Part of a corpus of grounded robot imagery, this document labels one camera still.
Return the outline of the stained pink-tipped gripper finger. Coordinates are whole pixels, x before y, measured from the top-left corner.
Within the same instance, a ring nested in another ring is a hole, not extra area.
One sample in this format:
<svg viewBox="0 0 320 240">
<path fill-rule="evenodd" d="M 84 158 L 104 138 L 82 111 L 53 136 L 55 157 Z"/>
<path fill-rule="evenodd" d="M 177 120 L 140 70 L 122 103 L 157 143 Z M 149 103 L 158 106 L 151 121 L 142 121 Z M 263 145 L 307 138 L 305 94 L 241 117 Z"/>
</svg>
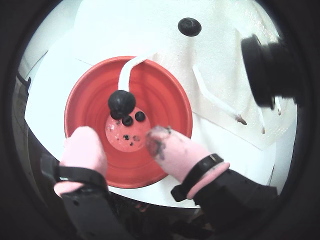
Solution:
<svg viewBox="0 0 320 240">
<path fill-rule="evenodd" d="M 174 200 L 200 206 L 215 240 L 240 239 L 278 198 L 276 187 L 232 170 L 217 153 L 171 128 L 153 127 L 145 145 L 161 169 L 179 182 L 170 191 Z"/>
</svg>

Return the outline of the pink-tipped black gripper finger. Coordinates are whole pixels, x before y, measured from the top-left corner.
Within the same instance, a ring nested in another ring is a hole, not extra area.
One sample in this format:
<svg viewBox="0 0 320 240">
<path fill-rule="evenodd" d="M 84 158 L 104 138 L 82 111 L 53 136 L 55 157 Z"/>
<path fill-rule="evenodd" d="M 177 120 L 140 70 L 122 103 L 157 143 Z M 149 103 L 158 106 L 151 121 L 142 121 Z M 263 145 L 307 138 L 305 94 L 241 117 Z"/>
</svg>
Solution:
<svg viewBox="0 0 320 240">
<path fill-rule="evenodd" d="M 129 240 L 108 190 L 107 157 L 98 134 L 78 127 L 65 139 L 60 160 L 43 154 L 40 169 L 84 240 Z"/>
</svg>

